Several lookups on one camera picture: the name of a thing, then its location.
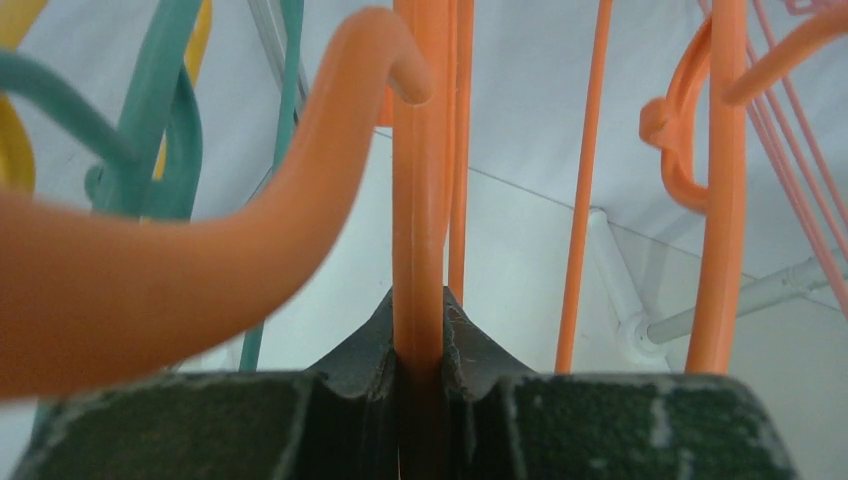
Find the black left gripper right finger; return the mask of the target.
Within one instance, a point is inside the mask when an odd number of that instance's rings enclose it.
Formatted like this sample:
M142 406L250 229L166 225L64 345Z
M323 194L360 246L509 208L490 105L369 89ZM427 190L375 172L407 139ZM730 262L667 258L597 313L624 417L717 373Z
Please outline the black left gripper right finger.
M795 479L762 403L711 374L537 373L444 296L452 479Z

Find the pink wire hanger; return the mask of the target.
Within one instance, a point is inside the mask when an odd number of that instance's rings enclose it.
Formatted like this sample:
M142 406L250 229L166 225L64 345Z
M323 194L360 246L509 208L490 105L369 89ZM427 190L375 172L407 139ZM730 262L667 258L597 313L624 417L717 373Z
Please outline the pink wire hanger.
M843 198L841 196L841 193L839 192L838 186L835 183L831 171L827 166L826 160L822 154L821 148L813 133L813 130L809 125L805 110L801 105L800 99L797 95L797 91L791 80L791 71L792 68L790 68L787 73L782 75L782 77L780 78L780 84L784 89L792 112L795 114L798 126L801 129L802 135L807 143L812 158L818 169L819 176L824 181L827 192L830 195L830 200L824 199L823 192L818 186L817 178L813 173L809 172L805 157L797 152L793 152L793 155L796 157L796 163L802 170L802 174L804 175L805 180L807 181L809 189L815 197L816 202L818 203L819 208L822 212L822 215L825 217L826 223L830 227L831 233L834 239L836 240L840 253L843 257L846 257L847 238L845 237L844 230L847 228L847 207L844 204Z
M786 11L793 16L814 15L846 3L847 0L783 0Z
M847 33L818 46L790 72L809 125L847 207ZM802 296L847 311L847 256L811 193L793 152L805 157L824 199L824 181L798 126L780 78L747 104L748 200L744 270L763 278L811 257L830 285Z

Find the yellow plastic hanger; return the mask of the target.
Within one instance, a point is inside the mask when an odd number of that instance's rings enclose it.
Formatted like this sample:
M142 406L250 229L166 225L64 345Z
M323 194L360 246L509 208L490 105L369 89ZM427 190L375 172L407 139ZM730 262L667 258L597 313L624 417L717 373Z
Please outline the yellow plastic hanger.
M36 185L32 144L10 91L29 94L33 102L70 133L112 162L126 156L131 141L153 133L160 148L140 184L162 182L167 171L186 164L189 185L197 183L200 146L177 154L179 133L200 136L194 83L211 30L210 1L163 1L150 25L125 100L122 120L131 131L120 136L73 88L16 50L46 4L43 1L4 1L1 4L1 187L32 193Z

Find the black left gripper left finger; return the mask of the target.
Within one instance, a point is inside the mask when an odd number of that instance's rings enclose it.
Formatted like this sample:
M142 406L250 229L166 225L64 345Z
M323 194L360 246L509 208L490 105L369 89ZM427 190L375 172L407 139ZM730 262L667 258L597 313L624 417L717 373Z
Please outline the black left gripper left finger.
M302 371L169 373L59 404L17 479L394 479L392 300Z

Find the teal plastic hanger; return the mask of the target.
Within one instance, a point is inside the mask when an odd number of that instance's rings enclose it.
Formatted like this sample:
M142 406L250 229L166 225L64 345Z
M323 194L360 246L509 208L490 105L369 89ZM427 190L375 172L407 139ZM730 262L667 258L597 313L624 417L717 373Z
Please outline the teal plastic hanger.
M245 210L206 223L142 223L139 179L152 172L184 80L183 52L196 1L164 1L138 66L156 44L166 77L131 82L117 127L77 91L12 50L1 85L29 98L101 156L120 216L1 195L1 390L49 395L143 375L195 356L262 323L304 283L287 256L295 207L281 177Z

